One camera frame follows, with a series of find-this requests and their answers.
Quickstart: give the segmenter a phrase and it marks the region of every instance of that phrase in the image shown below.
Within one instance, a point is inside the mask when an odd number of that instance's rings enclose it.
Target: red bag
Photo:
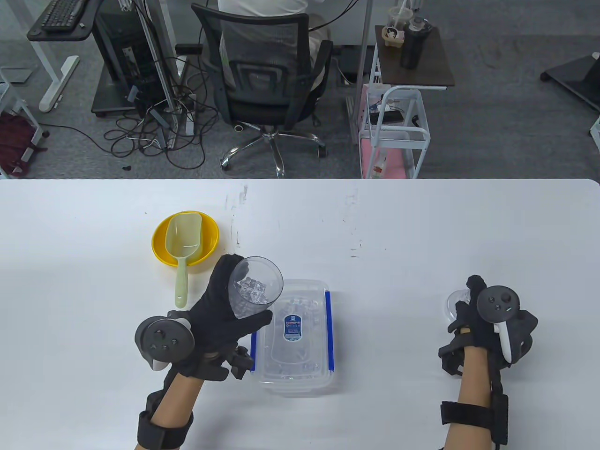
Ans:
[[[47,150],[31,142],[35,134],[35,127],[22,116],[13,116],[9,113],[0,115],[0,166],[12,176],[22,178],[29,171],[29,161],[21,158],[28,148],[34,152]]]

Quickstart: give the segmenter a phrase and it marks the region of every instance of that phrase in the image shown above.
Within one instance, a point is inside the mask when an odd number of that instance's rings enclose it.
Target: forearm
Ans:
[[[463,379],[458,402],[489,408],[490,397],[487,350],[480,347],[465,347]],[[490,431],[471,425],[451,424],[444,449],[490,450]]]
[[[177,374],[150,420],[163,428],[180,428],[189,420],[204,380]],[[139,444],[135,450],[145,450]]]

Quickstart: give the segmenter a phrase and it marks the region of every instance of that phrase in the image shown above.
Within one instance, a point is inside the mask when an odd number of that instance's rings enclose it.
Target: cup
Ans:
[[[446,317],[450,320],[450,322],[454,322],[456,320],[456,303],[465,302],[468,305],[470,301],[470,289],[455,290],[450,294],[448,300],[446,300],[445,308]]]
[[[406,6],[400,11],[399,6],[391,7],[388,10],[388,25],[393,26],[395,29],[402,30],[405,23],[408,23],[413,17],[413,12],[410,9],[410,1],[406,2]]]
[[[281,271],[261,256],[242,259],[229,277],[229,304],[238,319],[264,311],[282,291]]]

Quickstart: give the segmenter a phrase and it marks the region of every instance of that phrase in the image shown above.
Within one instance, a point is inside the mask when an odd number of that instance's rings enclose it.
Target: black bottle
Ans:
[[[429,36],[432,26],[422,17],[413,17],[404,26],[404,44],[400,55],[400,65],[405,69],[414,69],[419,64],[423,43]]]

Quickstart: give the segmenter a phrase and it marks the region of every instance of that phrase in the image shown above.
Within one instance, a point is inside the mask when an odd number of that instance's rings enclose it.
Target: keyboard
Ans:
[[[88,0],[52,0],[44,11],[41,28],[46,32],[72,31],[79,23]]]

